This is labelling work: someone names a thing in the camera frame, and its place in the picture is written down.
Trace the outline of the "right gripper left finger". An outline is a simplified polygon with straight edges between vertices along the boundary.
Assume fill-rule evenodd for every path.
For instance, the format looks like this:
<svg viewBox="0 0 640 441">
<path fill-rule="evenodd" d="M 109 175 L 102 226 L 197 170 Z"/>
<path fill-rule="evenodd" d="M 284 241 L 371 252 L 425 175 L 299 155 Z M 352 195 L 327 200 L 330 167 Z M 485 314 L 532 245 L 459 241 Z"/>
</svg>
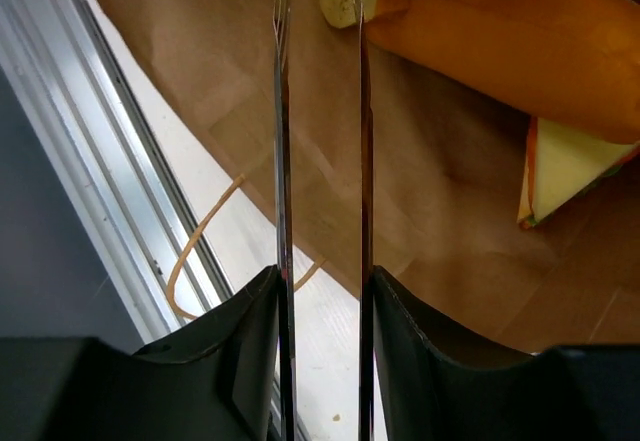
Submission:
<svg viewBox="0 0 640 441">
<path fill-rule="evenodd" d="M 5 440 L 263 440 L 278 270 L 179 330 L 123 353 L 95 338 L 1 342 Z"/>
</svg>

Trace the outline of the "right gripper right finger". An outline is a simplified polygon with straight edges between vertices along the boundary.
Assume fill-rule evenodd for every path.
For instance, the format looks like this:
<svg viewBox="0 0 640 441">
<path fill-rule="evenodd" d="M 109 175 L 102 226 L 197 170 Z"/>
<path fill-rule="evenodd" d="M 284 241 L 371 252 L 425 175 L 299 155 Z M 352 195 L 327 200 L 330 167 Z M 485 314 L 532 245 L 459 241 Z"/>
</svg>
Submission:
<svg viewBox="0 0 640 441">
<path fill-rule="evenodd" d="M 639 348 L 540 354 L 491 341 L 373 271 L 375 351 L 392 440 L 636 440 Z"/>
</svg>

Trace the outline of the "long orange bread roll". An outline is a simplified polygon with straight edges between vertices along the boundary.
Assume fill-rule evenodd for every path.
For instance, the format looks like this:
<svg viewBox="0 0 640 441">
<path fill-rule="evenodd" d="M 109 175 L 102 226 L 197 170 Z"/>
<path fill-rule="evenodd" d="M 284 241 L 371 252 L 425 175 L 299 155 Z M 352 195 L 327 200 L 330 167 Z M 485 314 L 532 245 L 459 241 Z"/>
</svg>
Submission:
<svg viewBox="0 0 640 441">
<path fill-rule="evenodd" d="M 409 0 L 366 35 L 530 115 L 617 144 L 639 138 L 633 0 Z"/>
</svg>

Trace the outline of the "metal tongs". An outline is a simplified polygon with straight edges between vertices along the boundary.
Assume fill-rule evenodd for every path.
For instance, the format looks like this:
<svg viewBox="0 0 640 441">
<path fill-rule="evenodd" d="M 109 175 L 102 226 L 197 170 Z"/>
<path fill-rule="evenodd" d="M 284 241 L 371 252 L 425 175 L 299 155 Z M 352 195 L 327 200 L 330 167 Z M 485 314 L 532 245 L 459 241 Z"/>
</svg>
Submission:
<svg viewBox="0 0 640 441">
<path fill-rule="evenodd" d="M 358 438 L 374 438 L 374 296 L 373 194 L 374 136 L 371 110 L 370 65 L 364 33 L 364 0 L 353 0 L 358 27 L 361 157 L 361 279 L 359 301 L 359 406 Z M 280 348 L 281 436 L 299 438 L 296 389 L 296 347 L 291 214 L 291 150 L 289 124 L 288 41 L 290 0 L 275 0 L 274 29 L 274 178 L 277 234 L 278 319 Z"/>
</svg>

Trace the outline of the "red brown paper bag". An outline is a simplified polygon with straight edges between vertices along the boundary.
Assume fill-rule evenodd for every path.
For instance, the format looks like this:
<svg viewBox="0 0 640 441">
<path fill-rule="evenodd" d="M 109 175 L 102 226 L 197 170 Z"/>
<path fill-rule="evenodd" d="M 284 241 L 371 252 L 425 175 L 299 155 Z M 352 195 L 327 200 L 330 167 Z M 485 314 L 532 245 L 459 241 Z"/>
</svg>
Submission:
<svg viewBox="0 0 640 441">
<path fill-rule="evenodd" d="M 274 0 L 97 0 L 187 128 L 268 217 Z M 295 242 L 348 291 L 360 277 L 357 35 L 292 0 Z M 639 339 L 639 165 L 542 226 L 516 210 L 525 116 L 371 49 L 375 260 L 476 332 L 535 352 Z"/>
</svg>

